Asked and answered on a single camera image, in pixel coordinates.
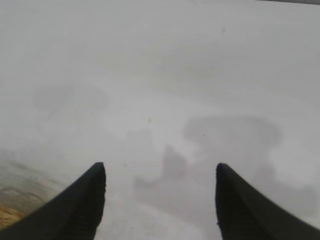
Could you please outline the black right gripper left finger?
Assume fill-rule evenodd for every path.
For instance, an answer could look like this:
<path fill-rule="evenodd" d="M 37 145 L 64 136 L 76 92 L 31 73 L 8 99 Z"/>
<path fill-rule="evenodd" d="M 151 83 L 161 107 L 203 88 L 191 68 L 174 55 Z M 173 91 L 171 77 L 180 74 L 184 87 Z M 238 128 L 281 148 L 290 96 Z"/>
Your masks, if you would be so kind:
<path fill-rule="evenodd" d="M 93 240 L 102 221 L 106 171 L 93 164 L 45 205 L 1 230 L 2 240 Z"/>

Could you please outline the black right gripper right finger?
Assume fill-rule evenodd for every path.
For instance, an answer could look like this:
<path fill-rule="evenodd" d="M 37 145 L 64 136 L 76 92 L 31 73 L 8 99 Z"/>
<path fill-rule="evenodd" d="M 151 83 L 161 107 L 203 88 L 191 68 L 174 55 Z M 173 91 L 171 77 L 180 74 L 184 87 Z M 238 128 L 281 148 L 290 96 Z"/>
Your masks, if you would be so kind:
<path fill-rule="evenodd" d="M 318 240 L 319 229 L 290 214 L 238 175 L 216 167 L 215 209 L 224 240 Z"/>

